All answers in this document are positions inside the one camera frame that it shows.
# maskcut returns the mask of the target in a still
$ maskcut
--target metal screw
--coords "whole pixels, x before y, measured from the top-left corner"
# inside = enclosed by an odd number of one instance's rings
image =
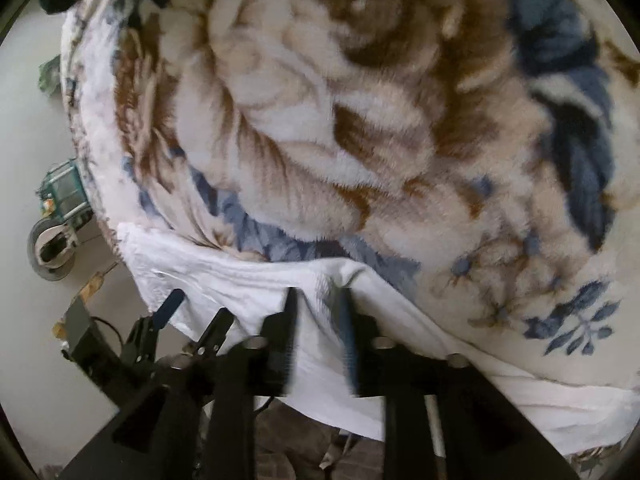
[[[389,350],[396,346],[396,342],[389,337],[378,336],[371,340],[371,346],[376,350]]]
[[[267,346],[268,343],[267,338],[262,337],[261,335],[254,335],[244,342],[244,347],[249,350],[259,350],[260,348]]]
[[[466,368],[469,366],[469,361],[462,354],[451,354],[447,356],[447,362],[451,368]]]

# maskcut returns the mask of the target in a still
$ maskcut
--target wheel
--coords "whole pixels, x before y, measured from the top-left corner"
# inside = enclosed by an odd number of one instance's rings
[[[74,266],[74,262],[76,261],[76,255],[72,254],[65,263],[55,269],[45,267],[38,262],[38,258],[36,257],[35,253],[35,245],[38,237],[47,229],[51,229],[52,227],[56,227],[58,225],[60,225],[59,222],[56,222],[51,218],[43,218],[33,226],[27,240],[27,256],[29,258],[31,268],[36,272],[38,276],[44,278],[49,282],[56,282],[68,275]]]

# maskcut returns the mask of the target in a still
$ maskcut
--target white cloth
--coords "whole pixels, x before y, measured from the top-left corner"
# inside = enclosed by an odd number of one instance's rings
[[[289,286],[302,290],[295,365],[283,402],[305,415],[382,440],[380,399],[350,394],[343,348],[326,300],[334,286],[351,287],[358,309],[411,350],[435,358],[460,352],[482,370],[562,454],[614,444],[634,427],[640,395],[606,386],[564,386],[541,380],[441,330],[364,264],[326,258],[292,264],[238,260],[177,235],[134,224],[118,226],[119,247],[151,311],[173,288],[187,300],[171,323],[192,339],[224,306],[237,318],[225,347],[257,333],[265,316],[282,309]]]

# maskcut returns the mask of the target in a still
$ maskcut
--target fuzzy blanket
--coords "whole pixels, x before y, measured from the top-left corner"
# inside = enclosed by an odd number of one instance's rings
[[[639,65],[576,0],[83,0],[62,47],[108,234],[346,256],[538,377],[635,386]]]

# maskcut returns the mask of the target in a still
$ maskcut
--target floor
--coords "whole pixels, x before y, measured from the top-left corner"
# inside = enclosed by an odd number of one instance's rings
[[[55,163],[73,156],[59,94],[38,90],[38,66],[60,51],[63,16],[46,16],[36,2],[22,12],[0,46],[0,182],[4,228],[0,232],[0,402],[34,468],[66,464],[114,413],[114,406],[60,355],[51,327],[87,279],[113,255],[95,226],[69,276],[46,282],[27,260],[28,233],[39,218],[34,190]],[[92,313],[124,336],[146,312],[135,284],[120,265],[92,298]],[[105,332],[115,343],[113,335]],[[161,333],[159,354],[178,351],[186,338]]]

